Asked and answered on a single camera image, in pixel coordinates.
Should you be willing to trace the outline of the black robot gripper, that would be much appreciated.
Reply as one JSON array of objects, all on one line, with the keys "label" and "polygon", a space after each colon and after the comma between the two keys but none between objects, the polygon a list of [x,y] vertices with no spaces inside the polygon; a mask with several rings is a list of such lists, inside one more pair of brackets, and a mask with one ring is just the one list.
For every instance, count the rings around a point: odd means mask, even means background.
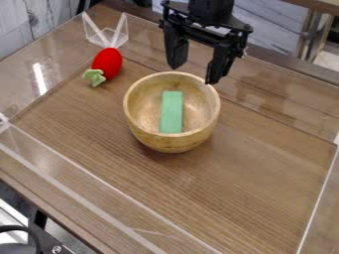
[{"label": "black robot gripper", "polygon": [[180,67],[188,58],[188,40],[215,47],[206,83],[216,84],[228,74],[235,57],[247,48],[254,27],[234,16],[235,0],[163,0],[164,46],[168,65]]}]

